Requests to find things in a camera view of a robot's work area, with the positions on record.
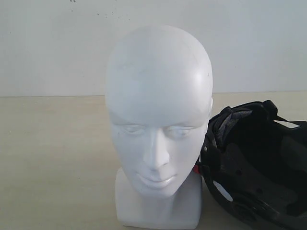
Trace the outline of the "black helmet with visor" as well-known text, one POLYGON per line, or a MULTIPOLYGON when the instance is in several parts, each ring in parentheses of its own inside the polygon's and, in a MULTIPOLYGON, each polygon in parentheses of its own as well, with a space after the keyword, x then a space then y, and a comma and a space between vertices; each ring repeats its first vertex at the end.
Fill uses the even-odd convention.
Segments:
POLYGON ((307 227, 307 123, 271 100, 226 107, 209 120, 193 171, 216 202, 254 230, 307 227))

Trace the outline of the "white mannequin head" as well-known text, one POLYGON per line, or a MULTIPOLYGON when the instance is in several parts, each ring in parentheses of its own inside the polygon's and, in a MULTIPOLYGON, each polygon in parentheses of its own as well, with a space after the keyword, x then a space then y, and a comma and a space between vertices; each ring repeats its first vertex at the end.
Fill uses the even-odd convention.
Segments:
POLYGON ((213 106, 213 74, 188 32, 151 25, 124 36, 106 72, 106 107, 120 161, 117 218, 124 226, 192 230, 202 178, 193 171, 213 106))

